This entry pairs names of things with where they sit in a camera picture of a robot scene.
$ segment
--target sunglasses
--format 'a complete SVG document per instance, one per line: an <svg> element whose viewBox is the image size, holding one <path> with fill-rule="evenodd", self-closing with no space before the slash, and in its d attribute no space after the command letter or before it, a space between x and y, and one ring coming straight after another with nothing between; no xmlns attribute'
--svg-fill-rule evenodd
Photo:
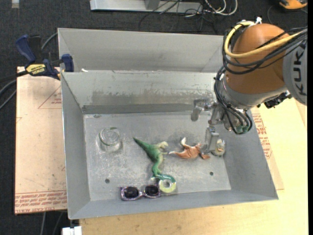
<svg viewBox="0 0 313 235"><path fill-rule="evenodd" d="M144 191L140 191L138 188L132 186L121 188L121 199L123 201L133 201L140 197L158 198L160 196L161 191L155 185L146 186Z"/></svg>

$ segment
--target blue clamp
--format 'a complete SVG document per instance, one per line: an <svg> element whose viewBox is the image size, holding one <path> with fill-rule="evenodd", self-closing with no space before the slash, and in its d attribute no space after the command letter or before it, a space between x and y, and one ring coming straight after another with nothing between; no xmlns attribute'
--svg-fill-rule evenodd
<svg viewBox="0 0 313 235"><path fill-rule="evenodd" d="M28 35L22 35L16 42L16 48L19 53L27 58L28 64L25 68L36 61L36 56L28 45Z"/></svg>
<svg viewBox="0 0 313 235"><path fill-rule="evenodd" d="M44 59L41 64L35 64L36 56L31 50L28 43L28 35L21 36L15 42L16 48L21 55L27 58L28 63L25 65L25 71L20 75L30 74L32 76L51 76L56 79L60 79L59 71L55 69L51 62L48 59ZM74 63L71 55L64 54L60 60L56 61L58 64L64 63L66 71L73 72L74 71Z"/></svg>
<svg viewBox="0 0 313 235"><path fill-rule="evenodd" d="M73 72L74 71L74 63L73 63L73 59L72 59L71 55L70 54L64 54L61 59L65 65L65 71Z"/></svg>

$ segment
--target bin floor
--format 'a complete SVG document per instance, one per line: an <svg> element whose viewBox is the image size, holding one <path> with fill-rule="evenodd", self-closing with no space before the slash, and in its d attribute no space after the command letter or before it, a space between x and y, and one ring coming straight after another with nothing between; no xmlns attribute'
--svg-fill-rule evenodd
<svg viewBox="0 0 313 235"><path fill-rule="evenodd" d="M184 137L188 145L205 144L207 121L203 114L198 121L192 122L190 112L84 115L91 201L116 199L120 197L120 187L142 188L151 183L153 162L133 137L149 144L166 141L169 146L164 152L181 152L180 141ZM119 129L123 143L121 150L108 153L98 146L96 137L106 127ZM165 159L159 168L176 179L178 194L229 190L223 157L209 155L209 159L203 160L200 156L182 159L174 154L164 154Z"/></svg>

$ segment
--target clear cup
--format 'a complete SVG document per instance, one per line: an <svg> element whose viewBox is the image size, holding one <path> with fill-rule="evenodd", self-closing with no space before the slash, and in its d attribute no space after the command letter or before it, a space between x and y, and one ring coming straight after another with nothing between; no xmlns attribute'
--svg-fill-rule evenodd
<svg viewBox="0 0 313 235"><path fill-rule="evenodd" d="M100 149L106 152L115 152L122 147L121 134L116 127L104 128L97 140Z"/></svg>

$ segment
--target sunglasses lens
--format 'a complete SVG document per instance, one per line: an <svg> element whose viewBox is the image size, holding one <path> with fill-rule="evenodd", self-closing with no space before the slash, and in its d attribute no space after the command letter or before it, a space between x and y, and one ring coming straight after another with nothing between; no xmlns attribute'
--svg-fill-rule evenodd
<svg viewBox="0 0 313 235"><path fill-rule="evenodd" d="M157 196L159 194L159 189L157 186L146 186L145 193L148 196Z"/></svg>
<svg viewBox="0 0 313 235"><path fill-rule="evenodd" d="M135 187L127 187L124 190L124 195L126 198L136 198L139 196L139 191Z"/></svg>

